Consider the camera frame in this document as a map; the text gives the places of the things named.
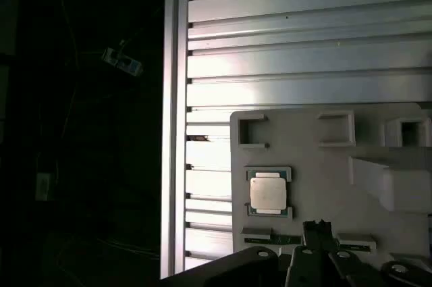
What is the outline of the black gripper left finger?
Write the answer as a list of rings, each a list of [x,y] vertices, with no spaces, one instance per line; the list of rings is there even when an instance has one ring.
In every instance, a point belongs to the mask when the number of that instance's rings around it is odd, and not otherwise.
[[[336,250],[331,224],[303,223],[303,244],[290,262],[263,246],[252,246],[216,261],[164,278],[162,286],[341,286],[330,260]]]

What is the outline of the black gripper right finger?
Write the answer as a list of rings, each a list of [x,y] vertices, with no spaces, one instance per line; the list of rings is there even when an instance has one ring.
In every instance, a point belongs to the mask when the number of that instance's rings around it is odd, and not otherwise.
[[[319,222],[320,254],[326,286],[430,286],[431,272],[406,261],[388,261],[376,269],[341,249],[331,224]]]

